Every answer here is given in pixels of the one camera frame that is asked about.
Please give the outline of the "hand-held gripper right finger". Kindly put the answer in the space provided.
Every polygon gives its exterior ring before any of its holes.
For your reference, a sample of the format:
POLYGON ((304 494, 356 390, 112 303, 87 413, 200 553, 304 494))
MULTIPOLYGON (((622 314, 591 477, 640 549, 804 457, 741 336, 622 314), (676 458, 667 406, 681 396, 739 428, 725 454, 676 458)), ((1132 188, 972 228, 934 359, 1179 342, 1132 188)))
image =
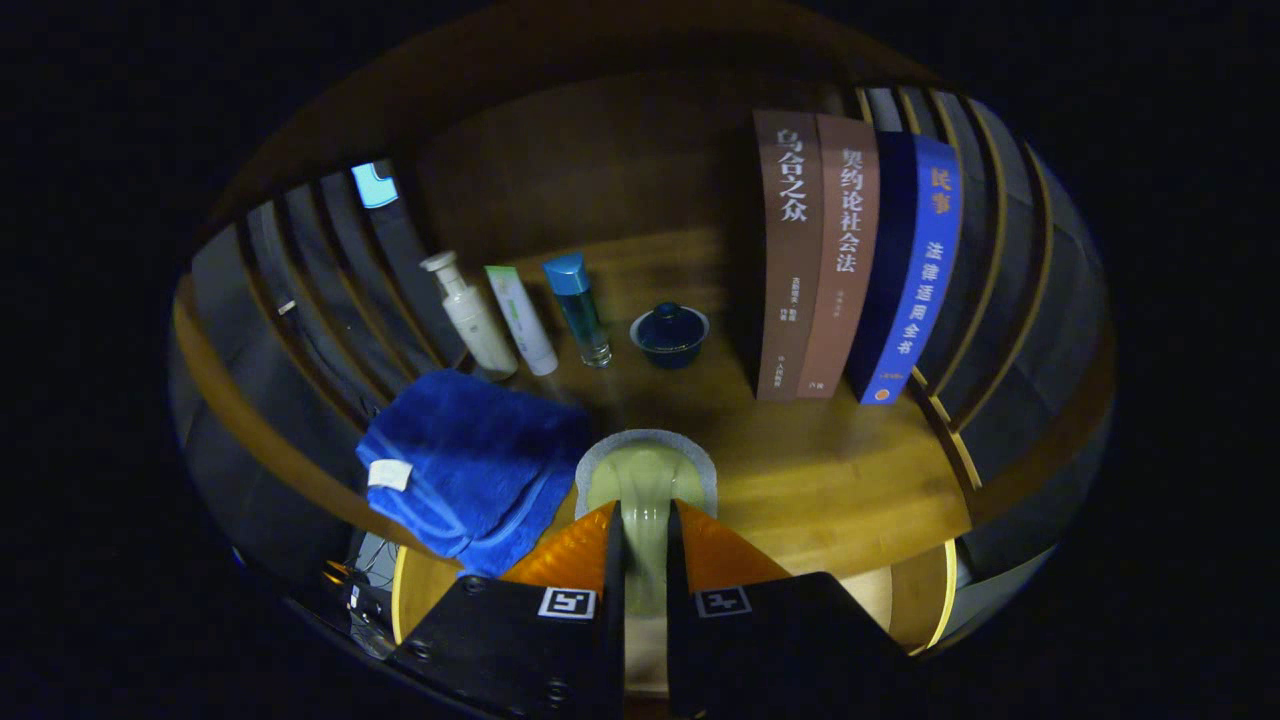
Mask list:
POLYGON ((681 719, 924 719, 916 664, 826 571, 794 575, 676 500, 667 662, 681 719))

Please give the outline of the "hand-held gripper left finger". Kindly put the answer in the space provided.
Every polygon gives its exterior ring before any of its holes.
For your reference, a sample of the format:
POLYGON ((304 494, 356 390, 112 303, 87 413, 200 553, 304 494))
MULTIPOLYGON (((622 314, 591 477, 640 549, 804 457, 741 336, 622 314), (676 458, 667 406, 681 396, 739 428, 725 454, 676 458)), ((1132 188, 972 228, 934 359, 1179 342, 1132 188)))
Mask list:
POLYGON ((604 541, 584 587, 467 575, 407 634, 388 666, 467 717, 625 715, 625 529, 618 503, 581 518, 604 541))

